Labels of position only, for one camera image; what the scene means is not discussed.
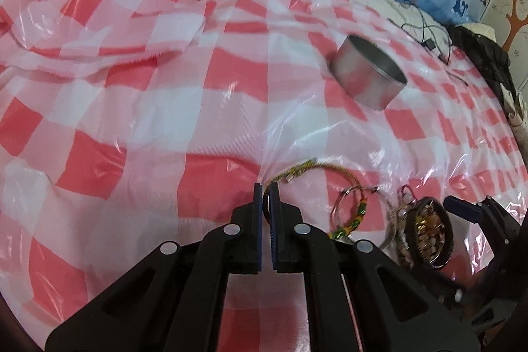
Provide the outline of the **thin silver bangle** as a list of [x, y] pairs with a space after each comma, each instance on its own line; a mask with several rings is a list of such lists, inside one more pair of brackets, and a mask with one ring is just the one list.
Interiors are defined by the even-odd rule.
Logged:
[[332, 240], [371, 239], [387, 251], [396, 238], [396, 207], [381, 187], [344, 188], [330, 211], [330, 225]]

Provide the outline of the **black jacket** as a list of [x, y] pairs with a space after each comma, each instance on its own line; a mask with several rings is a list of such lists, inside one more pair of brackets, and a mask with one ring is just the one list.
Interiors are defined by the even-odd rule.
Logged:
[[485, 79], [508, 119], [526, 119], [525, 103], [518, 95], [510, 73], [508, 53], [492, 39], [463, 26], [448, 25], [452, 44], [460, 48]]

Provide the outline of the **round silver metal tin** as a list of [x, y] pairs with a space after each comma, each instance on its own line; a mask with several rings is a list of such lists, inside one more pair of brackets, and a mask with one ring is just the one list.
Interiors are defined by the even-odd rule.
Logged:
[[357, 35], [346, 37], [328, 68], [347, 96], [376, 111], [385, 110], [407, 86], [398, 64], [377, 45]]

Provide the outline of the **red white checkered plastic sheet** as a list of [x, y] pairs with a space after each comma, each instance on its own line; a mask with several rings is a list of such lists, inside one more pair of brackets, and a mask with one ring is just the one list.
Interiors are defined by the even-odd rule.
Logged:
[[[349, 35], [407, 86], [383, 111], [329, 71]], [[469, 59], [352, 0], [1, 0], [1, 293], [39, 345], [161, 242], [200, 240], [316, 158], [395, 198], [527, 207]]]

